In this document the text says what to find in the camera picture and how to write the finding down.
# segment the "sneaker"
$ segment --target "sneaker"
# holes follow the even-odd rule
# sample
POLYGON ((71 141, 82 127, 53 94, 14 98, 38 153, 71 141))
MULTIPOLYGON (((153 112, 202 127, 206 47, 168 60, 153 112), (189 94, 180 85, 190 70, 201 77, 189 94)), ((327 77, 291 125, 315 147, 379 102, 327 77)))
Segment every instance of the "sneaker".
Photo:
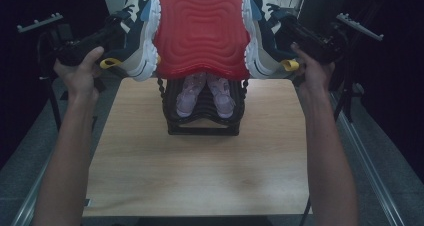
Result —
POLYGON ((277 48, 275 34, 281 23, 273 15, 278 10, 277 0, 243 0, 243 23, 250 35, 250 43, 244 53, 245 63, 255 78, 268 78, 282 67, 281 61, 296 57, 290 49, 283 51, 277 48))
POLYGON ((230 96, 230 86, 228 80, 212 74, 208 74, 207 82, 213 94, 217 113, 221 118, 229 118, 233 115, 235 106, 234 100, 230 96))
POLYGON ((156 69, 158 54, 152 41, 159 26, 159 0, 126 0, 124 9, 114 17, 122 19, 125 31, 118 48, 105 53, 102 68, 119 66, 136 81, 148 79, 156 69))
POLYGON ((197 103, 197 96, 206 83, 206 73, 197 73, 185 78, 183 91, 177 96, 177 114, 188 117, 197 103))

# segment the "person's left hand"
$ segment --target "person's left hand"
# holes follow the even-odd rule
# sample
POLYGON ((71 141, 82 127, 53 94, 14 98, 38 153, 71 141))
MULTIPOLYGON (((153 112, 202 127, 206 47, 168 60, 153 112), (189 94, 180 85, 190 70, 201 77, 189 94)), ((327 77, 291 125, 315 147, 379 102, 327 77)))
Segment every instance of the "person's left hand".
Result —
POLYGON ((56 59, 54 70, 63 80, 69 92, 69 103, 95 103, 99 92, 94 87, 94 77, 101 73, 95 62, 102 56, 104 49, 91 50, 78 67, 68 67, 56 59))

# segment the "pink sneaker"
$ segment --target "pink sneaker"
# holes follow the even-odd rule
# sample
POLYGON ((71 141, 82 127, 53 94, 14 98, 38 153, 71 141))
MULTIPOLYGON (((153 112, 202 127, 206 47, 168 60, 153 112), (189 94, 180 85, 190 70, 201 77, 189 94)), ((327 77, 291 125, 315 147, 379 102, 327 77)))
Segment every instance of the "pink sneaker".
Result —
POLYGON ((230 96, 230 86, 228 80, 212 74, 207 76, 208 86, 213 94, 219 117, 229 118, 233 115, 235 102, 230 96))
POLYGON ((177 96, 177 114, 188 117, 196 106, 197 96, 206 83, 206 73, 197 73, 185 78, 183 91, 177 96))

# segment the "floor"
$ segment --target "floor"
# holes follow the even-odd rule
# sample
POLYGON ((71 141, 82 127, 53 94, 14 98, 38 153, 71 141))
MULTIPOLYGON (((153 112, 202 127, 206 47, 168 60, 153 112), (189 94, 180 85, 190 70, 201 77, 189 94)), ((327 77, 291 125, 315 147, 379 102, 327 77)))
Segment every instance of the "floor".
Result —
MULTIPOLYGON (((101 80, 106 89, 101 93, 95 116, 93 131, 94 154, 106 122, 113 99, 120 83, 120 77, 104 71, 101 80)), ((66 91, 60 80, 55 80, 53 88, 59 99, 66 91)), ((66 100, 58 100, 61 113, 66 109, 66 100)), ((395 209, 404 225, 424 225, 424 186, 416 177, 396 146, 367 114, 359 99, 352 102, 352 116, 358 134, 377 172, 395 202, 395 209)), ((349 157, 357 183, 360 200, 361 225, 390 225, 364 167, 354 150, 344 128, 338 122, 340 135, 349 157)), ((0 222, 10 225, 19 212, 29 192, 39 177, 57 137, 56 125, 49 102, 36 122, 22 140, 19 148, 0 172, 0 222)), ((106 217, 85 218, 83 225, 298 225, 301 215, 268 215, 258 217, 213 217, 213 218, 138 218, 106 217)), ((309 216, 305 225, 314 225, 309 216)))

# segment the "wooden board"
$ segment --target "wooden board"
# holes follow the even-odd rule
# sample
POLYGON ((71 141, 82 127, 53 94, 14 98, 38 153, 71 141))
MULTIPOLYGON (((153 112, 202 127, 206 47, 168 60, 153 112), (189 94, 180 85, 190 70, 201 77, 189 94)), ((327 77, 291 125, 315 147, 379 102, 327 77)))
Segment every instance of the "wooden board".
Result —
POLYGON ((84 216, 303 213, 305 124, 290 81, 249 80, 239 136, 168 135, 158 88, 155 79, 122 81, 84 216))

